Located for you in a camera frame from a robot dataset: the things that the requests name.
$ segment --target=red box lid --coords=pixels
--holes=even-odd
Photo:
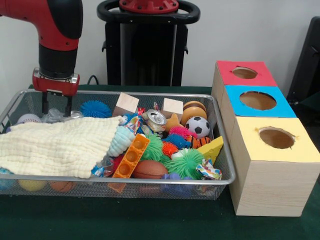
[[[224,85],[277,86],[263,61],[217,61],[217,66]]]

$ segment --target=orange plastic block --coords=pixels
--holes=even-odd
[[[112,177],[129,179],[147,149],[149,142],[149,139],[141,134],[137,134]],[[108,184],[109,188],[117,191],[118,193],[122,193],[125,186],[125,183],[110,182]]]

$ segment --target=red paper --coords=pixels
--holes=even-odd
[[[217,61],[217,66],[224,85],[277,86],[263,61]],[[252,79],[240,78],[233,73],[238,67],[252,69],[257,72],[257,76]]]

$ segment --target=black cable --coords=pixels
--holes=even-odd
[[[96,77],[96,75],[91,75],[91,77],[89,77],[89,80],[88,80],[88,82],[87,82],[88,85],[90,84],[91,79],[94,79],[95,82],[96,82],[96,84],[99,85],[99,80],[98,80],[98,78]]]

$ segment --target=yellow ball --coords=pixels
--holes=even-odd
[[[41,180],[19,180],[19,185],[28,192],[36,192],[43,189],[47,181]]]

